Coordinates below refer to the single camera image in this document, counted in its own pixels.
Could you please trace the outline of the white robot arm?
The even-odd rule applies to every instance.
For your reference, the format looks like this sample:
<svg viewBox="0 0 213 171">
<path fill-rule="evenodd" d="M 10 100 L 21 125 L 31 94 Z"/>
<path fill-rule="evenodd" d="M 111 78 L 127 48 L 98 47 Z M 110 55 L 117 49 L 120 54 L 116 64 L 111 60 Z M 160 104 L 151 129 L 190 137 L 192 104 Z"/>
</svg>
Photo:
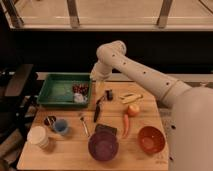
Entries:
<svg viewBox="0 0 213 171">
<path fill-rule="evenodd" d="M 99 46 L 91 78 L 105 80 L 116 69 L 171 109 L 168 171 L 213 171 L 213 89 L 192 87 L 131 60 L 126 51 L 122 41 Z"/>
</svg>

